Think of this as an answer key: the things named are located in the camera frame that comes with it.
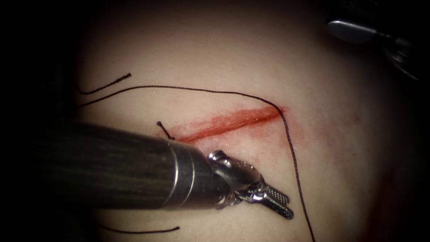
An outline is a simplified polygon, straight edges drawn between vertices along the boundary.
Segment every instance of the pale skin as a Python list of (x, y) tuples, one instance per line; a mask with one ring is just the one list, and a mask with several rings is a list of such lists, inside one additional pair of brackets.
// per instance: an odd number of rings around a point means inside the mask
[[(106, 10), (82, 44), (78, 84), (90, 91), (127, 73), (132, 77), (96, 94), (77, 94), (77, 101), (167, 85), (237, 91), (282, 106), (316, 240), (358, 240), (369, 226), (381, 181), (406, 161), (399, 156), (406, 157), (407, 147), (393, 149), (408, 137), (392, 132), (404, 122), (396, 112), (402, 105), (391, 89), (392, 76), (371, 54), (328, 36), (324, 18), (297, 6), (142, 4)], [(235, 95), (139, 89), (81, 108), (79, 119), (165, 138), (158, 121), (167, 130), (181, 125), (192, 132), (190, 122), (265, 107)], [(181, 227), (145, 235), (101, 229), (103, 240), (311, 241), (280, 119), (192, 144), (205, 155), (222, 149), (254, 165), (290, 197), (294, 219), (245, 202), (219, 211), (96, 211), (98, 222), (120, 230)]]

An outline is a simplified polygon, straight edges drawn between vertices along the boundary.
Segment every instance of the dark background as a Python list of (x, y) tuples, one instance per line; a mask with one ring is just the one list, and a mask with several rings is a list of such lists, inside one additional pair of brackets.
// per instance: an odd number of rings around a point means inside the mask
[[(427, 53), (428, 20), (427, 9), (419, 1), (388, 1), (388, 0), (331, 0), (314, 1), (312, 8), (327, 11), (333, 17), (345, 17), (359, 20), (384, 29), (387, 32), (405, 36), (412, 40), (420, 52)], [(13, 36), (13, 56), (17, 61), (15, 85), (23, 90), (19, 94), (18, 109), (14, 109), (13, 122), (21, 127), (32, 128), (48, 118), (70, 118), (74, 112), (74, 79), (76, 52), (79, 43), (84, 39), (86, 24), (103, 8), (115, 1), (98, 0), (64, 0), (57, 2), (22, 2), (14, 9), (18, 14), (7, 23), (11, 26)], [(367, 45), (378, 53), (382, 62), (388, 60), (382, 54), (377, 43)], [(410, 119), (417, 131), (417, 152), (423, 152), (428, 113), (427, 107), (427, 78), (420, 81), (402, 76), (394, 66), (391, 70), (399, 79), (393, 80), (393, 86), (401, 90), (408, 105)], [(418, 160), (412, 160), (416, 168), (416, 180), (412, 181), (410, 198), (404, 211), (398, 213), (399, 222), (393, 228), (386, 228), (384, 235), (374, 235), (376, 240), (413, 240), (416, 236), (424, 235), (422, 219), (426, 218), (424, 189), (424, 155), (417, 155)], [(25, 185), (25, 189), (17, 192), (19, 198), (20, 216), (13, 221), (19, 237), (43, 241), (93, 241), (96, 225), (89, 218), (86, 210), (75, 207), (57, 207), (38, 197), (37, 187)]]

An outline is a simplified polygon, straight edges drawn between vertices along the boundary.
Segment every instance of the blood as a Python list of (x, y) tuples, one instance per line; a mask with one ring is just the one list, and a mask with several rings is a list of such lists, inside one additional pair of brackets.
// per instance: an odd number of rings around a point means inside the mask
[[(177, 125), (169, 128), (169, 132), (176, 137), (177, 141), (194, 143), (200, 139), (220, 135), (232, 130), (236, 130), (248, 125), (264, 125), (269, 121), (280, 119), (278, 111), (274, 107), (260, 109), (238, 110), (226, 115), (218, 115), (204, 121), (195, 121), (186, 125)], [(183, 135), (184, 130), (192, 127), (193, 133)]]

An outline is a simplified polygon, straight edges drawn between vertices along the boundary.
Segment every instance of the skin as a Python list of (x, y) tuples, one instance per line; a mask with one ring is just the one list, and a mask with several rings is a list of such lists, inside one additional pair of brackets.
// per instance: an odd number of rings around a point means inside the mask
[[(383, 223), (375, 222), (380, 207), (401, 194), (386, 191), (397, 184), (396, 171), (410, 152), (400, 143), (410, 138), (407, 121), (399, 115), (404, 107), (386, 65), (365, 49), (330, 37), (323, 28), (326, 17), (296, 4), (106, 8), (83, 38), (78, 84), (91, 91), (127, 73), (132, 77), (92, 95), (77, 94), (77, 102), (138, 85), (237, 91), (267, 99), (282, 107), (287, 119), (317, 241), (373, 239), (369, 231)], [(139, 89), (78, 114), (82, 121), (164, 137), (156, 125), (161, 121), (180, 140), (211, 118), (267, 107), (237, 95)], [(254, 165), (267, 183), (290, 197), (294, 219), (245, 202), (219, 211), (95, 211), (98, 222), (120, 230), (181, 227), (145, 235), (101, 229), (103, 240), (311, 241), (279, 118), (189, 143), (205, 155), (222, 149)]]

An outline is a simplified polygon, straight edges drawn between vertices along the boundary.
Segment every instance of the red incision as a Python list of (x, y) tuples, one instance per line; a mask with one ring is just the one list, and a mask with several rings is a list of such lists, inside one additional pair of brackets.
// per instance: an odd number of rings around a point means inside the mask
[[(280, 110), (283, 112), (285, 107), (280, 107)], [(274, 107), (240, 110), (227, 115), (215, 116), (205, 121), (188, 123), (187, 126), (190, 125), (193, 127), (195, 133), (189, 136), (176, 138), (178, 141), (191, 143), (208, 136), (223, 134), (247, 125), (266, 123), (275, 118), (280, 118), (280, 115)], [(175, 136), (175, 131), (181, 129), (183, 129), (181, 126), (171, 128), (172, 136)]]

